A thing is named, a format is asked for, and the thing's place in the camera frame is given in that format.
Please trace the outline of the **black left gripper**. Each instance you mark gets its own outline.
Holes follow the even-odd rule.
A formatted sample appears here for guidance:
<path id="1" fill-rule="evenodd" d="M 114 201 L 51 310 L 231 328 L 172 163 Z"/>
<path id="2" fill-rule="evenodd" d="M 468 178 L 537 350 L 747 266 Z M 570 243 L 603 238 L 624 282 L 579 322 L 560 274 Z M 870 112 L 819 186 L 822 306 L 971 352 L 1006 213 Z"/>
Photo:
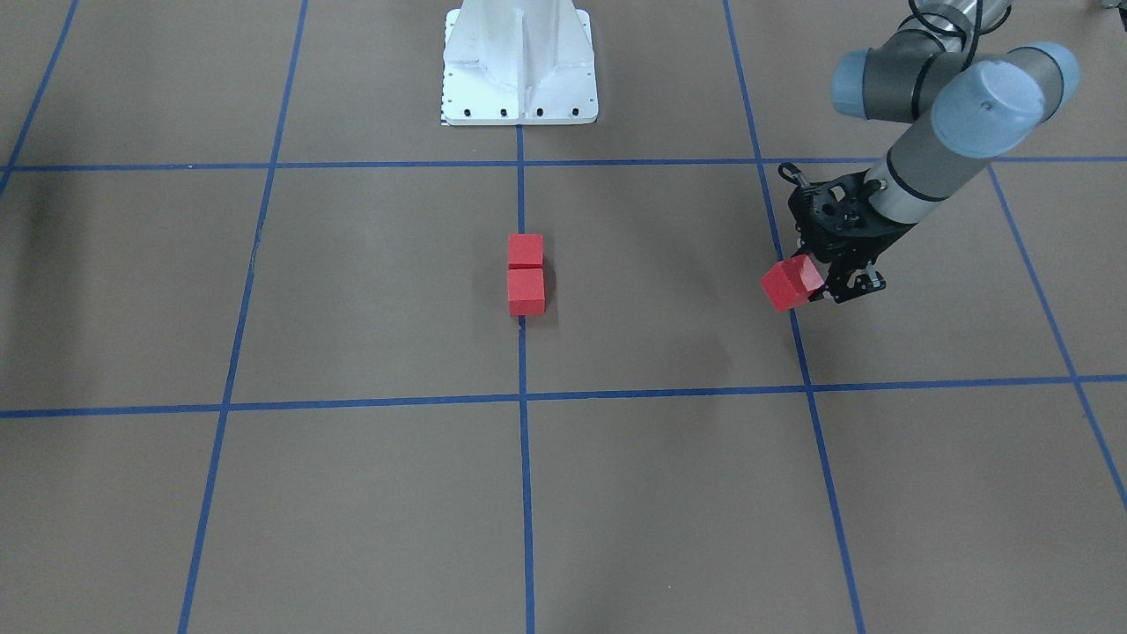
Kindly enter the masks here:
<path id="1" fill-rule="evenodd" d="M 814 257 L 829 265 L 822 293 L 835 304 L 885 291 L 887 280 L 875 260 L 913 224 L 884 217 L 862 198 L 814 205 Z"/>

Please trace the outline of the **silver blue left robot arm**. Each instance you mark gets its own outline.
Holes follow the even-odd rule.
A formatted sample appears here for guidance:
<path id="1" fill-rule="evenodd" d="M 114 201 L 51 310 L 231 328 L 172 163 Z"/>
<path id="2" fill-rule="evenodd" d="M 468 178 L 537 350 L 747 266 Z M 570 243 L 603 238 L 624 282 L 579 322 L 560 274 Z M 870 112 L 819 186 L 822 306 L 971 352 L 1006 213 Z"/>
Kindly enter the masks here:
<path id="1" fill-rule="evenodd" d="M 1079 91 L 1079 59 L 1054 41 L 980 54 L 980 39 L 1011 9 L 1009 1 L 912 1 L 881 47 L 838 62 L 834 109 L 906 131 L 868 169 L 796 186 L 800 252 L 828 264 L 820 292 L 837 304 L 885 289 L 879 256 Z"/>

